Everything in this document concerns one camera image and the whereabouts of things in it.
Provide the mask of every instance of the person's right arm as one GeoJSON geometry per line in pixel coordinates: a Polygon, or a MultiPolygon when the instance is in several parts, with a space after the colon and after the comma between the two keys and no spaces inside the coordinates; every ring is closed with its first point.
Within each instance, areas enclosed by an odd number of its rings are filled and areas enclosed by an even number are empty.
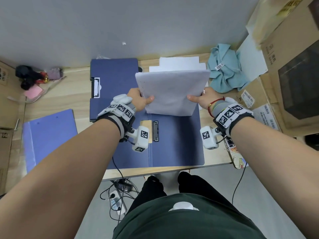
{"type": "MultiPolygon", "coordinates": [[[[221,98],[212,88],[188,96],[203,108],[221,98]]],[[[306,238],[319,235],[319,153],[257,120],[246,117],[231,130],[238,151],[306,238]]]]}

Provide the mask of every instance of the paper held in hands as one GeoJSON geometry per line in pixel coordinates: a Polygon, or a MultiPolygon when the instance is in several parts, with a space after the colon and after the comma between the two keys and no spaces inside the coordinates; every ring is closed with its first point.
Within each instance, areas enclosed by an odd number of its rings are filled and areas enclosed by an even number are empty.
{"type": "Polygon", "coordinates": [[[186,96],[200,96],[209,75],[209,70],[183,70],[136,73],[135,77],[143,97],[155,96],[145,107],[147,113],[191,116],[197,103],[186,96]]]}

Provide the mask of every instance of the gray floor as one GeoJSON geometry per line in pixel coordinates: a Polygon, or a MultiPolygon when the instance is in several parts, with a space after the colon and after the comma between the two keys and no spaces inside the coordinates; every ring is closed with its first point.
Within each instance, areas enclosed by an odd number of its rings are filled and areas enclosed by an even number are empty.
{"type": "MultiPolygon", "coordinates": [[[[231,201],[233,191],[241,177],[242,169],[237,170],[233,165],[228,164],[192,169],[191,174],[204,178],[226,199],[231,201]]],[[[178,192],[176,176],[177,173],[161,174],[160,179],[167,194],[178,192]]],[[[145,180],[143,177],[135,177],[131,178],[131,181],[141,190],[145,180]]],[[[113,229],[117,225],[117,221],[110,218],[109,201],[100,199],[100,193],[110,185],[110,181],[101,182],[75,237],[76,239],[112,238],[113,229]]],[[[132,200],[129,198],[124,198],[124,202],[128,208],[132,204],[132,200]]],[[[236,191],[234,205],[240,212],[249,217],[265,237],[269,239],[305,238],[249,167],[246,168],[243,179],[236,191]]],[[[115,211],[112,211],[111,215],[114,218],[118,218],[115,211]]]]}

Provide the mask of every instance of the desk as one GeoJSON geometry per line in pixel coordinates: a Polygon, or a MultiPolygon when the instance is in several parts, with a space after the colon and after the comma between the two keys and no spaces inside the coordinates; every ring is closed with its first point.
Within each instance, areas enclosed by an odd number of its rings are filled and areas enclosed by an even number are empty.
{"type": "MultiPolygon", "coordinates": [[[[210,53],[194,54],[189,56],[199,56],[201,63],[207,62],[210,53]]],[[[158,66],[159,59],[140,60],[138,62],[144,72],[149,71],[149,66],[158,66]]],[[[91,98],[91,82],[90,82],[90,67],[74,68],[65,70],[66,78],[62,80],[56,87],[50,90],[45,96],[32,104],[26,104],[23,119],[23,105],[21,105],[21,117],[24,122],[44,117],[55,112],[60,112],[66,109],[73,109],[75,122],[78,133],[88,128],[92,123],[89,121],[90,98],[91,98]]],[[[235,97],[236,91],[229,92],[227,96],[235,97]]],[[[213,119],[205,109],[200,111],[201,126],[210,125],[216,127],[213,119]]],[[[23,145],[21,149],[21,128],[22,122],[19,124],[18,131],[14,134],[12,142],[9,175],[7,179],[7,191],[10,190],[23,176],[25,176],[25,161],[23,153],[23,145]]],[[[163,173],[176,170],[201,168],[207,166],[221,165],[231,163],[229,154],[224,143],[220,143],[219,148],[215,150],[204,149],[205,164],[202,166],[188,167],[152,167],[152,168],[136,168],[136,169],[121,169],[124,177],[134,177],[141,175],[149,175],[163,173]]],[[[121,175],[116,169],[106,170],[103,180],[111,180],[120,178],[121,175]]]]}

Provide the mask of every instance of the pants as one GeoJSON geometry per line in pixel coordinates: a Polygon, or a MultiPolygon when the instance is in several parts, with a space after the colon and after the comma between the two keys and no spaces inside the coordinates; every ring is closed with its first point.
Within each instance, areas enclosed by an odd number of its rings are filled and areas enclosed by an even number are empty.
{"type": "MultiPolygon", "coordinates": [[[[204,196],[213,201],[219,202],[239,213],[239,211],[216,189],[213,188],[206,180],[197,175],[190,175],[187,172],[181,172],[178,176],[178,184],[180,193],[191,193],[204,196]]],[[[136,199],[133,201],[129,211],[139,205],[153,199],[167,196],[164,192],[162,183],[155,176],[150,176],[144,183],[143,188],[136,199]]]]}

